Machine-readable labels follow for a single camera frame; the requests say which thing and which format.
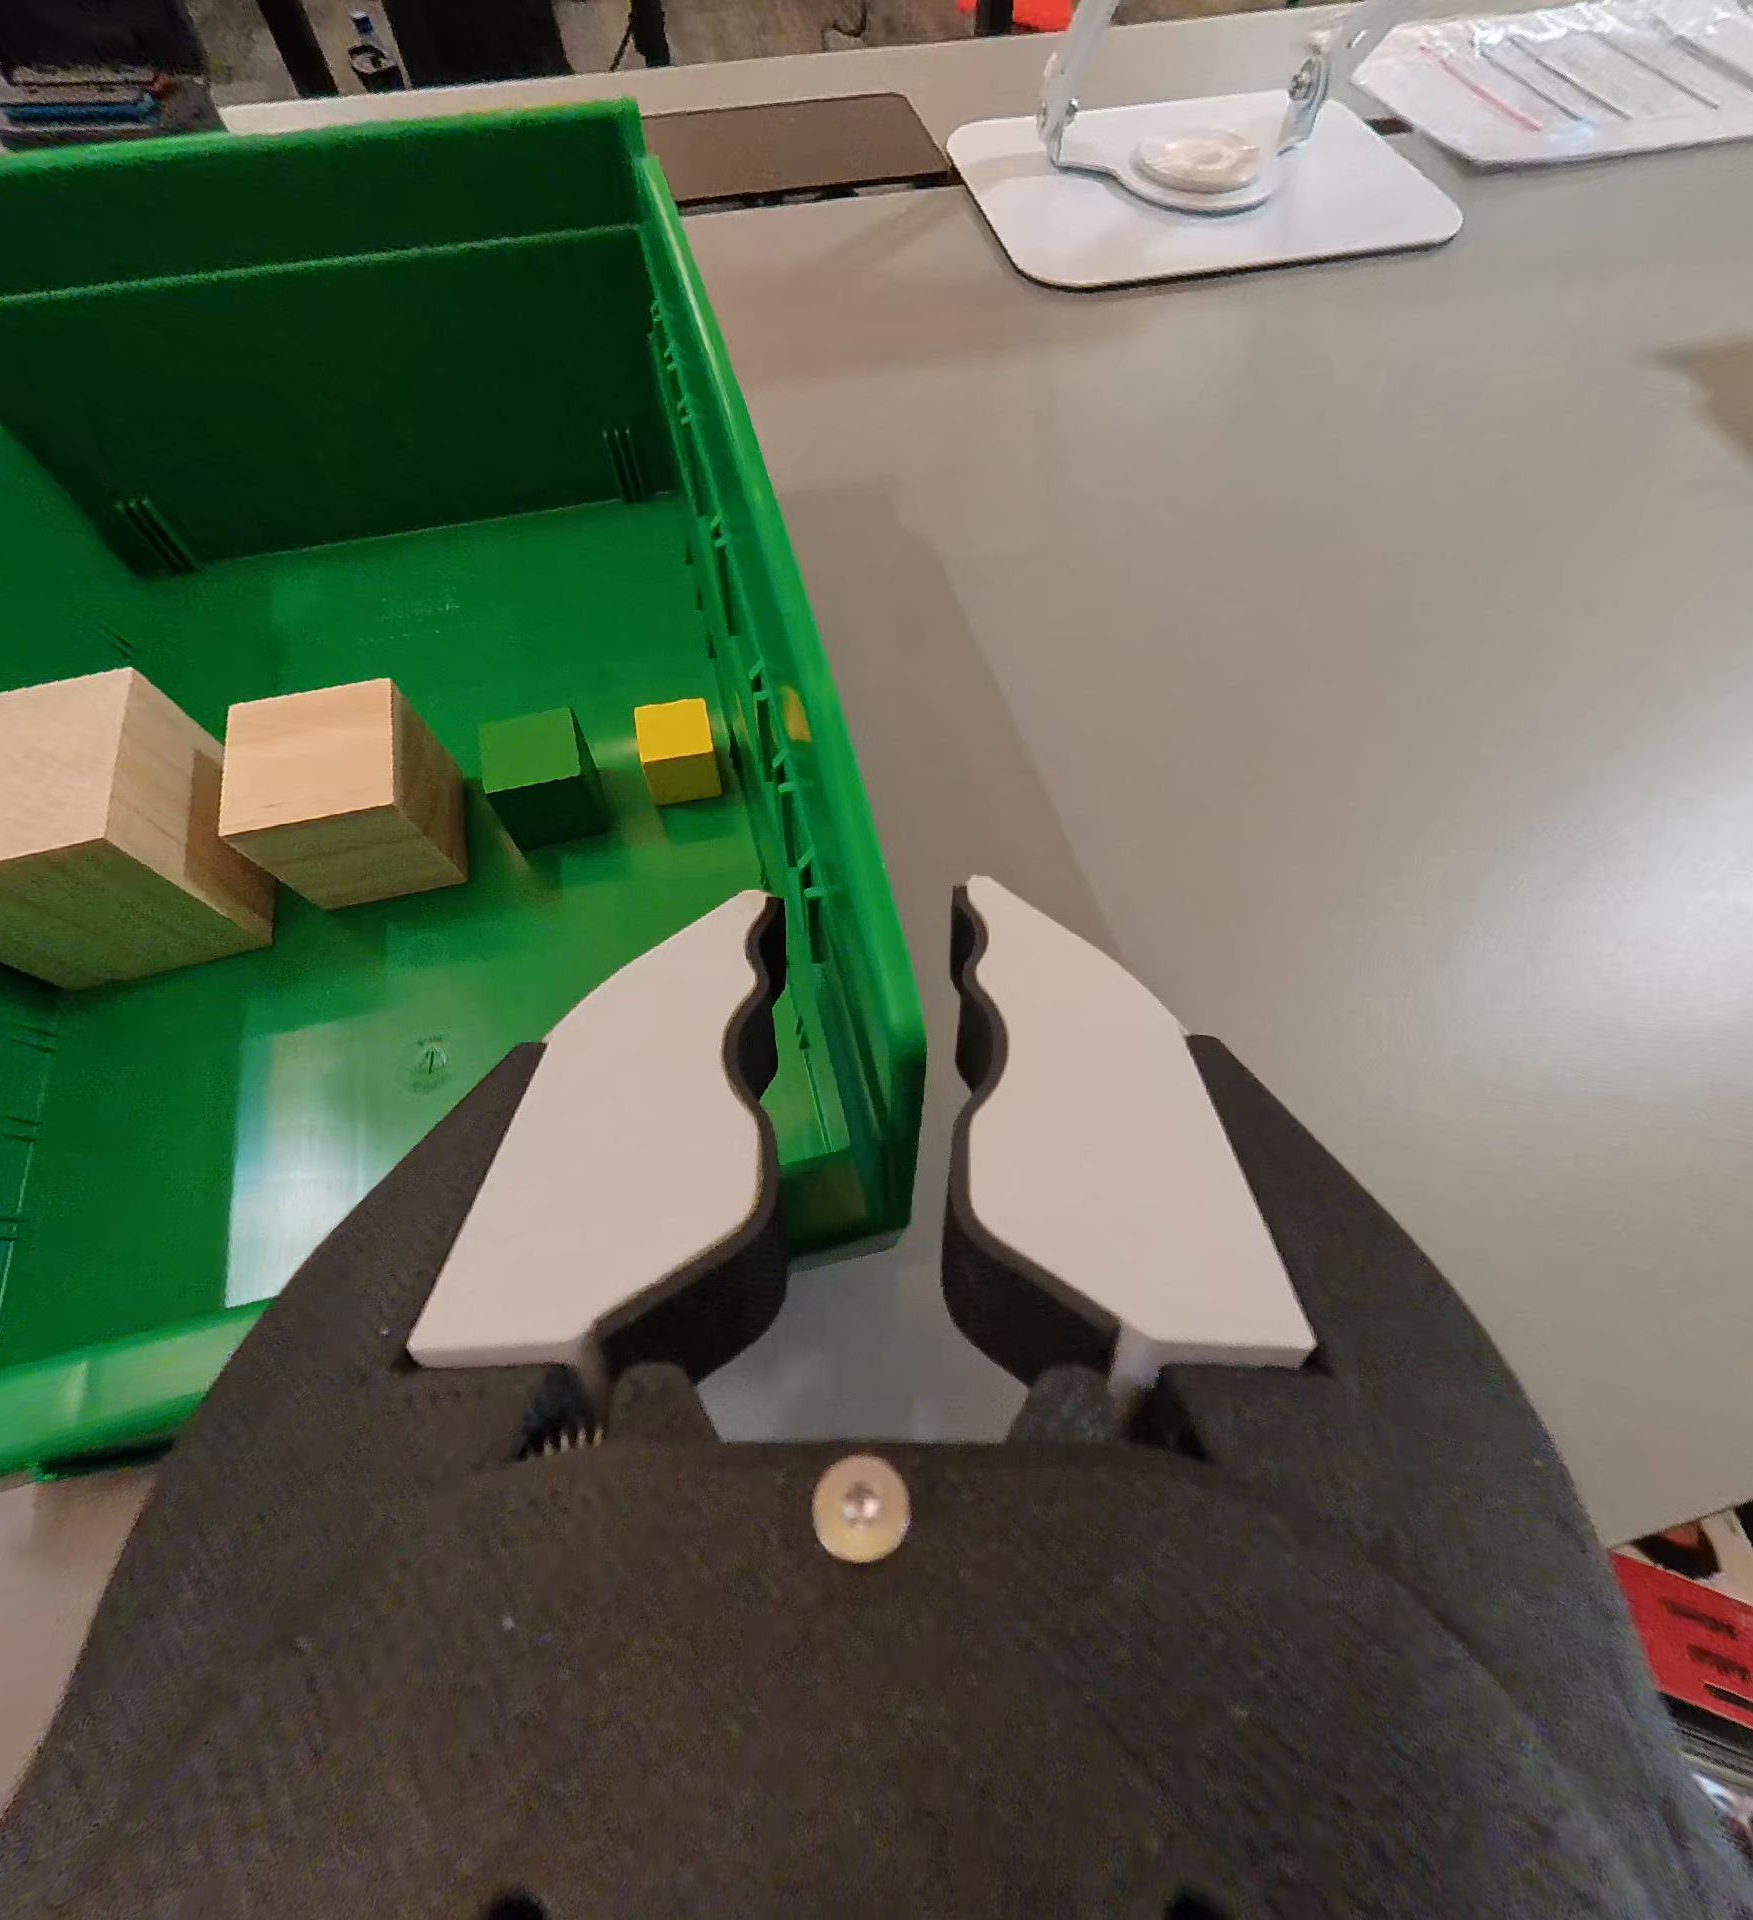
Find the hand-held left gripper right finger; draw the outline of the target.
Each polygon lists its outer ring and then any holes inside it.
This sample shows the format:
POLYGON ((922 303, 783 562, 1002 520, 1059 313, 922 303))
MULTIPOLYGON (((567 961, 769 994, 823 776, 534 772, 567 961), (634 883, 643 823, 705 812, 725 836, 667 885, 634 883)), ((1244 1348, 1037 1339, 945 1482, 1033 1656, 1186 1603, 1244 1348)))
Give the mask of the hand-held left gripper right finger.
POLYGON ((950 902, 957 1069, 943 1299, 1033 1390, 1119 1421, 1172 1370, 1295 1377, 1321 1348, 1177 1015, 993 876, 950 902))

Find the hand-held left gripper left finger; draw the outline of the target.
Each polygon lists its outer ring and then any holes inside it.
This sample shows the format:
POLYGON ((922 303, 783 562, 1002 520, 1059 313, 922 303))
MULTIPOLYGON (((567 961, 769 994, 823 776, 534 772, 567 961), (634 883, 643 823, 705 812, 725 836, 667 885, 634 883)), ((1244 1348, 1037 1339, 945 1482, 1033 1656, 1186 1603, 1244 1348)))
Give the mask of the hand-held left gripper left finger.
POLYGON ((788 1295, 778 1144, 783 901, 746 888, 549 1032, 413 1330, 424 1370, 636 1365, 705 1380, 788 1295))

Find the small green cube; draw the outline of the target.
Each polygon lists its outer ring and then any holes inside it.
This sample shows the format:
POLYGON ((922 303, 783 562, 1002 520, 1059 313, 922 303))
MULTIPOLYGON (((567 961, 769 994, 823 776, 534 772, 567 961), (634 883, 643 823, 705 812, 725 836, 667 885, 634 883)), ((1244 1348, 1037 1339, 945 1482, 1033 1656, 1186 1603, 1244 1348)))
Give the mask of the small green cube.
POLYGON ((483 797, 521 852, 608 832, 600 768, 572 708, 484 722, 479 761, 483 797))

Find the small yellow cube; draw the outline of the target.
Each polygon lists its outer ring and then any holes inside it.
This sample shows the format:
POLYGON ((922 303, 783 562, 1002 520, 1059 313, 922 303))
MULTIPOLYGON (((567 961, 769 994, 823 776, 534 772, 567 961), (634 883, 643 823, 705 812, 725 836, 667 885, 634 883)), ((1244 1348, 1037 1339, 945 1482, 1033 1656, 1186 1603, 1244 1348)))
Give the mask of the small yellow cube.
POLYGON ((655 807, 719 800, 725 784, 705 699, 684 696, 633 710, 634 749, 655 807))

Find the medium wooden cube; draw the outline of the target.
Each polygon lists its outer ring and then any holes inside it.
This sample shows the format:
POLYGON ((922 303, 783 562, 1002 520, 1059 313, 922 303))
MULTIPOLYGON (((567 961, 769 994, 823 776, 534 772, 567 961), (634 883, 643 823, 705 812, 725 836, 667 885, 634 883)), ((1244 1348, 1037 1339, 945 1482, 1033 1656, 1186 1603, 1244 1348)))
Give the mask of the medium wooden cube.
POLYGON ((469 880, 463 775, 388 678, 231 708, 217 829, 320 911, 469 880))

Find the large wooden cube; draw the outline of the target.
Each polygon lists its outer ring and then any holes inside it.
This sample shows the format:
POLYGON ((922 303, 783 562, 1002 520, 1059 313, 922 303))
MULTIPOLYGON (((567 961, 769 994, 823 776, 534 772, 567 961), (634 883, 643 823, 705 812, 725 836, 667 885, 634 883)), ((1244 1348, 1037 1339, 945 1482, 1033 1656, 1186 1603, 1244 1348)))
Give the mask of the large wooden cube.
POLYGON ((131 669, 0 691, 0 965, 85 992, 270 948, 223 746, 131 669))

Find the green plastic bin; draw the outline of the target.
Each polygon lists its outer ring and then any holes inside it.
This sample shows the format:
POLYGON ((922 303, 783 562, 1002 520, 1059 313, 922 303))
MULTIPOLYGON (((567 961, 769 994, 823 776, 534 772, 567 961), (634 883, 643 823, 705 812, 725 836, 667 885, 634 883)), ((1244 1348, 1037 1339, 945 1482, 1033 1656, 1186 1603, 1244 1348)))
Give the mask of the green plastic bin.
POLYGON ((0 157, 0 693, 388 678, 465 887, 63 990, 0 965, 0 1480, 158 1451, 510 1045, 736 890, 786 902, 796 1255, 911 1220, 927 1039, 838 689, 631 105, 0 157), (709 705, 658 809, 633 710, 709 705), (518 851, 479 728, 572 708, 608 832, 518 851))

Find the grey desk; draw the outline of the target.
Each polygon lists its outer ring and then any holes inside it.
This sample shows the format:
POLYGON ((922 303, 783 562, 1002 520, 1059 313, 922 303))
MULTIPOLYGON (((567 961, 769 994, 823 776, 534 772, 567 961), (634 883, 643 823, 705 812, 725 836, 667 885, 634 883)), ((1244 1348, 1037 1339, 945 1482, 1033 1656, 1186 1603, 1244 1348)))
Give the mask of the grey desk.
POLYGON ((1143 1441, 873 1273, 791 1439, 673 1375, 504 1462, 442 1388, 191 1434, 0 1916, 1731 1916, 1593 1539, 1753 1497, 1753 479, 1674 373, 1753 210, 1492 189, 1420 266, 1080 303, 950 193, 691 222, 886 852, 1195 1023, 1321 1330, 1143 1441))

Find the red and black box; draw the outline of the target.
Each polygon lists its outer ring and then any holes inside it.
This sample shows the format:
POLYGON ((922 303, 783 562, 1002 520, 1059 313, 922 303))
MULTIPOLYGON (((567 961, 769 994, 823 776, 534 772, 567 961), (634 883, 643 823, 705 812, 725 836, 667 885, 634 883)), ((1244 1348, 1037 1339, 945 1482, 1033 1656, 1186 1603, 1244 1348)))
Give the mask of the red and black box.
POLYGON ((1735 1508, 1609 1553, 1657 1693, 1715 1733, 1753 1736, 1753 1535, 1735 1508))

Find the white document stand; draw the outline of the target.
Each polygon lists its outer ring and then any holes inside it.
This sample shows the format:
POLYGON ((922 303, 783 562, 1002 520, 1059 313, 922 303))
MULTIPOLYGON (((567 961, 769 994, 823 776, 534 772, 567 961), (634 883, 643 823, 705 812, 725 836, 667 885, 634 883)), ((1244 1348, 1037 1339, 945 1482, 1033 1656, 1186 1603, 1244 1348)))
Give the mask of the white document stand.
POLYGON ((1077 9, 1031 115, 973 121, 946 140, 1020 276, 1097 292, 1406 257, 1458 236, 1458 205, 1331 103, 1415 5, 1355 6, 1283 90, 1083 109, 1117 10, 1077 9))

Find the laminated paper sheet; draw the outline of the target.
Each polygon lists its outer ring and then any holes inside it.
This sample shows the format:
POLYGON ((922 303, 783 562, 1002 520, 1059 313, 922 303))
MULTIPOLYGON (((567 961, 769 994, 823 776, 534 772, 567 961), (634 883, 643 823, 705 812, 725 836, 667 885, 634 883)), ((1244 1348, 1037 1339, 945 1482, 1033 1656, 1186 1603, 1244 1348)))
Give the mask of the laminated paper sheet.
POLYGON ((1351 84, 1479 173, 1750 143, 1753 5, 1419 6, 1351 84))

